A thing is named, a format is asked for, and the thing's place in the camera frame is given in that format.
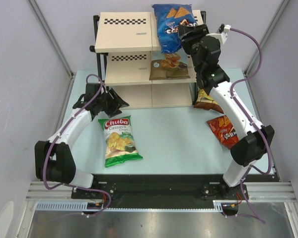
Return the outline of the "light blue brown chips bag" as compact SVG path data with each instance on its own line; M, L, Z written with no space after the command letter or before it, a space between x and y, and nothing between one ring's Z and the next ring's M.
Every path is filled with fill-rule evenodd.
M180 53L151 54L150 80L189 78L187 56Z

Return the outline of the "brown Chuba chips bag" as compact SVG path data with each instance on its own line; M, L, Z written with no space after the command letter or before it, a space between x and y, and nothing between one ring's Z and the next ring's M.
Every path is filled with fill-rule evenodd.
M224 114L222 108L219 106L219 104L211 97L209 96L204 89L199 89L198 91L198 98L196 102L193 105L194 108L199 108L203 110L213 110L219 113Z

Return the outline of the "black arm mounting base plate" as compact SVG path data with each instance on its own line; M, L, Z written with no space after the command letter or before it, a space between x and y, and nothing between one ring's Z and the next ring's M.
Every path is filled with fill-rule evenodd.
M92 188L109 193L116 209L207 209L213 200L236 200L251 186L276 182L271 176L249 175L243 187L230 188L221 174L213 175L95 175Z

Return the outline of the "green Chuba cassava chips bag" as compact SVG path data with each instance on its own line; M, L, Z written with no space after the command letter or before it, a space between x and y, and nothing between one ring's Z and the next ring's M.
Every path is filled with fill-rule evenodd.
M127 161L143 159L133 137L131 116L117 119L99 119L104 133L106 152L105 167L112 167Z

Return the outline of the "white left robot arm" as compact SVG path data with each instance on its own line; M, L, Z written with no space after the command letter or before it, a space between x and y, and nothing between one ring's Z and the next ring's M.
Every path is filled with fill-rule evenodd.
M49 139L35 144L36 177L44 183L53 181L59 185L82 187L87 197L95 198L100 186L93 182L92 174L76 167L71 149L100 112L105 112L111 118L120 114L121 108L128 106L114 89L106 89L101 83L87 83L85 93L73 105L65 124Z

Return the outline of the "blue Doritos bag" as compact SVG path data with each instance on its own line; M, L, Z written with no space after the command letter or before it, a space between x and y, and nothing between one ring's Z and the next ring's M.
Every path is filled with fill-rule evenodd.
M178 26L197 26L190 4L153 4L157 37L161 53L175 53L181 49Z

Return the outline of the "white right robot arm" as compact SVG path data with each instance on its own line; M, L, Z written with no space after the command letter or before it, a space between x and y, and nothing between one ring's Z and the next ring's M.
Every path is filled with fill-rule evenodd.
M205 24L178 27L182 48L192 59L198 87L219 104L239 139L230 150L232 162L216 187L215 195L225 199L231 199L237 191L244 194L242 183L263 155L268 156L268 170L264 174L270 173L270 144L275 134L271 125L265 126L241 101L234 88L237 83L232 83L219 65L221 47L231 31L258 44L252 36L230 25L222 24L216 33L210 33Z

